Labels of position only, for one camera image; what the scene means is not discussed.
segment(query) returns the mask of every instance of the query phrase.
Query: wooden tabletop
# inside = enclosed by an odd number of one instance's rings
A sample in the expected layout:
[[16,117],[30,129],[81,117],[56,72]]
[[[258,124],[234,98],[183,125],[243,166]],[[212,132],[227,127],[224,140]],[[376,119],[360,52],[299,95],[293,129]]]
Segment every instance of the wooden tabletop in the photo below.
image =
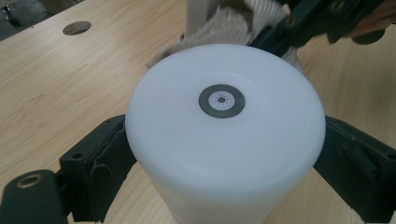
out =
[[[146,63],[183,33],[185,8],[185,0],[86,0],[0,42],[0,190],[29,171],[57,171],[71,146],[124,114]],[[75,21],[92,27],[64,35]],[[396,27],[369,46],[318,37],[299,56],[327,115],[396,148]],[[176,224],[139,165],[106,223]],[[264,223],[363,222],[312,170]]]

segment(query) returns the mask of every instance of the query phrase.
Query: circular label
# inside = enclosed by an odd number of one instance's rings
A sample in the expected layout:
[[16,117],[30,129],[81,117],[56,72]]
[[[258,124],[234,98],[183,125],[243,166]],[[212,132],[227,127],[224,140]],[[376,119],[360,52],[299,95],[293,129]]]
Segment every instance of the circular label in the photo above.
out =
[[235,105],[235,98],[227,91],[215,91],[209,96],[209,104],[216,110],[228,110]]
[[228,119],[244,109],[245,96],[235,87],[225,84],[214,85],[201,92],[199,106],[211,117]]

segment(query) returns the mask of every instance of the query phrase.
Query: crumpled white fabric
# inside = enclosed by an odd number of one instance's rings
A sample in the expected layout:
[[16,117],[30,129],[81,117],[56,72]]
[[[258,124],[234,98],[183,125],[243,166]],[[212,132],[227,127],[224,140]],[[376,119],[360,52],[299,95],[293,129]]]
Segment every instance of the crumpled white fabric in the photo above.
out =
[[[282,6],[274,0],[244,0],[251,11],[233,7],[218,7],[216,13],[195,34],[174,45],[163,47],[148,63],[153,66],[163,58],[183,49],[208,44],[248,45],[267,25],[276,26],[287,16]],[[282,57],[286,62],[302,70],[297,49],[290,48]]]

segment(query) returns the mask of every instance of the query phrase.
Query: black mechanical part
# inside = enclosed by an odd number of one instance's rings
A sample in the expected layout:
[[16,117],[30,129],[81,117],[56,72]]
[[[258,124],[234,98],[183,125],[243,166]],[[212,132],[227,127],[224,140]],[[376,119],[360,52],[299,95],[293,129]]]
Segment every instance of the black mechanical part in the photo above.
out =
[[104,221],[136,158],[129,147],[125,117],[108,119],[60,158],[63,180],[73,198],[75,221]]
[[101,221],[136,163],[124,115],[104,121],[60,158],[61,170],[34,171],[5,188],[0,224]]
[[396,210],[396,150],[353,126],[326,118],[314,168],[364,222],[389,223]]
[[19,27],[21,26],[21,22],[18,19],[15,19],[9,9],[9,6],[4,6],[3,7],[3,12],[6,14],[6,19],[8,20],[8,22],[14,26],[14,27]]
[[353,42],[360,45],[369,45],[381,39],[382,36],[384,36],[384,34],[385,34],[385,30],[379,30],[379,31],[371,32],[370,34],[367,35],[360,35],[353,37],[352,40]]
[[[335,43],[350,33],[383,1],[279,0],[279,3],[290,6],[289,16],[276,27],[262,29],[249,45],[281,57],[290,47],[299,48],[316,35],[326,34],[329,42]],[[367,36],[364,37],[364,44],[373,43],[380,38],[378,33]]]
[[54,173],[38,170],[9,182],[3,193],[0,223],[67,223]]

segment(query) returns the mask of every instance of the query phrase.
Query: white plastic cylinder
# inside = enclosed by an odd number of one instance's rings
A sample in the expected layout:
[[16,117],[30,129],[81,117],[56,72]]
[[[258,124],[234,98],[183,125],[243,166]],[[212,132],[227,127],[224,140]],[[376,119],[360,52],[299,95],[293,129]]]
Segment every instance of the white plastic cylinder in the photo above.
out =
[[179,224],[261,224],[317,160],[325,116],[291,65],[259,49],[207,45],[148,70],[126,132]]

